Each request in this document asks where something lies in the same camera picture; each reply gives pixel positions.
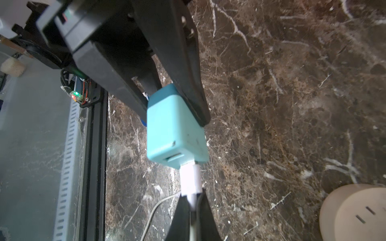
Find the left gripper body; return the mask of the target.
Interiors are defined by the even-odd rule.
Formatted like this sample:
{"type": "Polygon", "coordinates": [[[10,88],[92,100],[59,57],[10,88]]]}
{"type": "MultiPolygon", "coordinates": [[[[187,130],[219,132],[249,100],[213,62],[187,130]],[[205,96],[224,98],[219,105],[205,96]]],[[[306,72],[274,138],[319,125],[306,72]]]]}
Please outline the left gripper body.
{"type": "Polygon", "coordinates": [[[73,54],[88,41],[147,50],[149,44],[131,14],[130,1],[23,1],[30,13],[12,23],[12,41],[52,69],[84,75],[73,54]]]}

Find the teal usb charger adapter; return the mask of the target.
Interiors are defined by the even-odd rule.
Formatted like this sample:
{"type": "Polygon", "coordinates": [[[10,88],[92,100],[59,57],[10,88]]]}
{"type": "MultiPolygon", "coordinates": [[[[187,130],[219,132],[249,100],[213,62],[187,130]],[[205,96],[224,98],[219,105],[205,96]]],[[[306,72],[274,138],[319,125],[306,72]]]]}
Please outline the teal usb charger adapter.
{"type": "Polygon", "coordinates": [[[147,157],[175,169],[191,161],[207,163],[210,160],[204,128],[174,84],[163,87],[149,98],[147,157]]]}

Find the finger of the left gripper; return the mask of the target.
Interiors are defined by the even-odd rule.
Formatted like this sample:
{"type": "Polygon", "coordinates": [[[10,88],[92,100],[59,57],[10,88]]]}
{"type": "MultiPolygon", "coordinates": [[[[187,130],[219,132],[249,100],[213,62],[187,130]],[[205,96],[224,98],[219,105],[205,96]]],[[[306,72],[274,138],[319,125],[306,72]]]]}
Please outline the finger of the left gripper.
{"type": "Polygon", "coordinates": [[[200,66],[198,30],[188,1],[132,1],[134,19],[179,94],[204,127],[210,120],[200,66]]]}
{"type": "Polygon", "coordinates": [[[72,56],[83,73],[147,121],[148,100],[134,78],[148,96],[161,89],[156,65],[147,50],[88,41],[72,56]]]}

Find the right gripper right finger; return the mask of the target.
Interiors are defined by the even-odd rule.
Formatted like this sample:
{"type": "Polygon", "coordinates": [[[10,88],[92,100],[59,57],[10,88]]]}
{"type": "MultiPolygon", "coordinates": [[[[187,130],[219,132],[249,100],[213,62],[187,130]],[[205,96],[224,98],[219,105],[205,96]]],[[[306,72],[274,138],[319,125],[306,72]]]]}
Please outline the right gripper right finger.
{"type": "Polygon", "coordinates": [[[196,205],[197,240],[198,241],[222,241],[215,223],[206,190],[198,195],[196,205]]]}

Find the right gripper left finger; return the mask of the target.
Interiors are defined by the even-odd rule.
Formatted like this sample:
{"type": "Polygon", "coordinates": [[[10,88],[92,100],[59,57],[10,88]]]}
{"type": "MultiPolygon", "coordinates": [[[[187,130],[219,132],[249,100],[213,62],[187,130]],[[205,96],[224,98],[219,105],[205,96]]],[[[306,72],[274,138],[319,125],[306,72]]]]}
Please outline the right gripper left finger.
{"type": "Polygon", "coordinates": [[[190,240],[190,204],[186,196],[180,196],[165,241],[190,240]]]}

